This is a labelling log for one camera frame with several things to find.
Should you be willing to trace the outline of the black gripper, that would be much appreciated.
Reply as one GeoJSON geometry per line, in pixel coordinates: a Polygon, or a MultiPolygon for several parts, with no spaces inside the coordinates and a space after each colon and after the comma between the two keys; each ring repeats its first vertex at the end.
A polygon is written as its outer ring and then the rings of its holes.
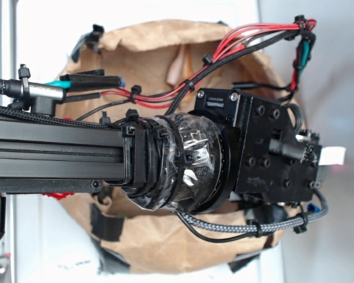
{"type": "Polygon", "coordinates": [[[287,106],[240,90],[202,88],[194,113],[219,127],[228,190],[267,203],[299,203],[320,187],[319,138],[298,140],[300,126],[287,106]]]}

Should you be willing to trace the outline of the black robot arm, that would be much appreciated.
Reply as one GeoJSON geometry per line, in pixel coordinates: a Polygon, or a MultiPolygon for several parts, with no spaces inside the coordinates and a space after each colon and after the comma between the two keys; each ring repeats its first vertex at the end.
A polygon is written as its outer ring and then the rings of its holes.
{"type": "Polygon", "coordinates": [[[190,113],[122,124],[55,119],[0,106],[0,192],[121,187],[146,210],[216,210],[236,193],[297,205],[321,187],[319,138],[294,104],[203,88],[190,113]]]}

